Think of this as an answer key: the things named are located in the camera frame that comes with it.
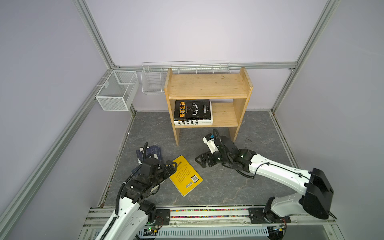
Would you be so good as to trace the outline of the black book antler cover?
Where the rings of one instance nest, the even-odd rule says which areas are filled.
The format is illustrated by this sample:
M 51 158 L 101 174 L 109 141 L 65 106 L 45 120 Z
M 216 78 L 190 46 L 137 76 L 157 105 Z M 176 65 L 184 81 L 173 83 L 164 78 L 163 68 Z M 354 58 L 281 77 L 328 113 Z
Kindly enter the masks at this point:
M 176 100 L 174 120 L 211 120 L 210 100 Z

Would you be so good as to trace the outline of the white book black lettering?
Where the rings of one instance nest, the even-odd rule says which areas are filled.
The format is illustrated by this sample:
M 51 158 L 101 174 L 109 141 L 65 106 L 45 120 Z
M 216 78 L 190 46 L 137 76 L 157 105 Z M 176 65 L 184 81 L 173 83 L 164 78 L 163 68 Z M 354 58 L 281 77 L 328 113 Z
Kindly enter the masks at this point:
M 175 126 L 205 126 L 213 124 L 213 113 L 212 113 L 212 102 L 211 102 L 211 120 L 183 120 L 183 121 L 175 121 Z

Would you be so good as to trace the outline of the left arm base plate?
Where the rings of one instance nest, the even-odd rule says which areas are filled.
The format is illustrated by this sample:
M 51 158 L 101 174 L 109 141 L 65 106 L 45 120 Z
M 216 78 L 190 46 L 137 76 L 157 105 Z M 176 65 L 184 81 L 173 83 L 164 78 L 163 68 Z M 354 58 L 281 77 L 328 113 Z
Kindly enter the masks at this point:
M 170 209 L 155 209 L 151 210 L 148 213 L 138 210 L 138 213 L 144 215 L 144 220 L 146 226 L 168 226 L 171 220 L 171 210 Z

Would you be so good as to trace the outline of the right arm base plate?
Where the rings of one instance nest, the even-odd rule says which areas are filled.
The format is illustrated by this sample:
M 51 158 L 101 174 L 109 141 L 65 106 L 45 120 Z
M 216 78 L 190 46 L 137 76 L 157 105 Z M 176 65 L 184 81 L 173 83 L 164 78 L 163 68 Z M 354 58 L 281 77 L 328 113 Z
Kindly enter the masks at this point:
M 264 208 L 248 208 L 249 218 L 252 224 L 288 224 L 291 223 L 289 216 L 279 217 L 271 211 L 264 212 Z

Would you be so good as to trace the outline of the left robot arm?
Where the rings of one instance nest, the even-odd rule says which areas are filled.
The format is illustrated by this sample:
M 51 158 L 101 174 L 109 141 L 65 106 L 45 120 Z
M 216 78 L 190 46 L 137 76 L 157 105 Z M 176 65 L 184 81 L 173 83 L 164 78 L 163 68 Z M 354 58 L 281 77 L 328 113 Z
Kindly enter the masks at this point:
M 115 211 L 108 219 L 97 240 L 133 240 L 139 231 L 156 218 L 156 204 L 147 200 L 156 194 L 160 185 L 176 173 L 174 161 L 161 163 L 156 158 L 146 158 L 122 183 L 115 204 Z

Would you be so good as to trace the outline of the yellow book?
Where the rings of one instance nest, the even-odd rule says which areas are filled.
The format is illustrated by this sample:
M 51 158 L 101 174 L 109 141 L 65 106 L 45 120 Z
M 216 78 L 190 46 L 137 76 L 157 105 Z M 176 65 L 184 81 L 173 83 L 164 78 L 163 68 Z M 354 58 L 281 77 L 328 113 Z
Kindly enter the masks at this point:
M 177 163 L 177 171 L 170 176 L 170 180 L 179 193 L 185 197 L 203 182 L 203 178 L 184 156 L 179 156 L 174 162 Z

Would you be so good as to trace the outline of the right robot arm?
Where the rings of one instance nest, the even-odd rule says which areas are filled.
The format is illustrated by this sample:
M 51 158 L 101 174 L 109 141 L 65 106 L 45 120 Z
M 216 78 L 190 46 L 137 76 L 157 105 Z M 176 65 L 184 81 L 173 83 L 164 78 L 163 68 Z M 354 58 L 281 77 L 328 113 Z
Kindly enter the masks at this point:
M 267 159 L 249 149 L 238 149 L 218 139 L 203 139 L 209 150 L 195 161 L 202 167 L 220 164 L 240 175 L 254 179 L 257 175 L 269 178 L 295 191 L 285 197 L 270 197 L 254 219 L 263 223 L 281 223 L 291 215 L 309 214 L 317 219 L 334 217 L 331 213 L 334 190 L 320 169 L 301 170 Z

